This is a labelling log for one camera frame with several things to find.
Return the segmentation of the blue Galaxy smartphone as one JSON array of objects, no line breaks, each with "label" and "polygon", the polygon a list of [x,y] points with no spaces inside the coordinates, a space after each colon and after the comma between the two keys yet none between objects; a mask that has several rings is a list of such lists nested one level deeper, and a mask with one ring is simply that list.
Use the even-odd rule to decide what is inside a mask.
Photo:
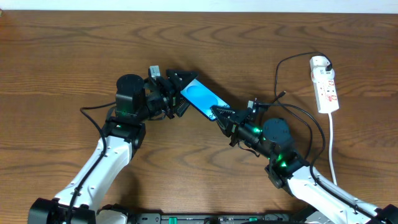
[{"label": "blue Galaxy smartphone", "polygon": [[187,101],[193,105],[201,114],[203,114],[210,121],[215,121],[216,116],[213,114],[211,107],[220,106],[223,108],[229,108],[224,100],[213,93],[205,85],[194,79],[190,82],[182,91],[182,96],[184,96]]}]

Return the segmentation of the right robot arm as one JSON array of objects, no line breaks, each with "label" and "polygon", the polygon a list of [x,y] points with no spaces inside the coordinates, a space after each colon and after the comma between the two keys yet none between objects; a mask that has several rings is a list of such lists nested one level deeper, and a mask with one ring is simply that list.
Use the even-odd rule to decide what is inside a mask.
[{"label": "right robot arm", "polygon": [[313,162],[298,153],[284,119],[270,119],[258,128],[254,120],[259,109],[269,107],[269,103],[256,103],[245,110],[223,106],[211,110],[231,146],[244,142],[255,155],[268,158],[265,170],[274,186],[308,203],[331,222],[397,223],[396,206],[379,208],[364,202],[322,176]]}]

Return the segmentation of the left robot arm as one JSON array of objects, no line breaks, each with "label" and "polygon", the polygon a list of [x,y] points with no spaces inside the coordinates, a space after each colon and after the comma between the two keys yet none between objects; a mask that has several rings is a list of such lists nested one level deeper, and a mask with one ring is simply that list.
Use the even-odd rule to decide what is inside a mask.
[{"label": "left robot arm", "polygon": [[96,125],[97,147],[75,178],[53,199],[38,198],[28,223],[135,223],[136,217],[119,205],[100,204],[117,175],[126,167],[146,135],[146,121],[181,117],[189,107],[182,90],[197,72],[167,70],[163,78],[156,66],[148,77],[127,74],[116,82],[116,99],[103,126]]}]

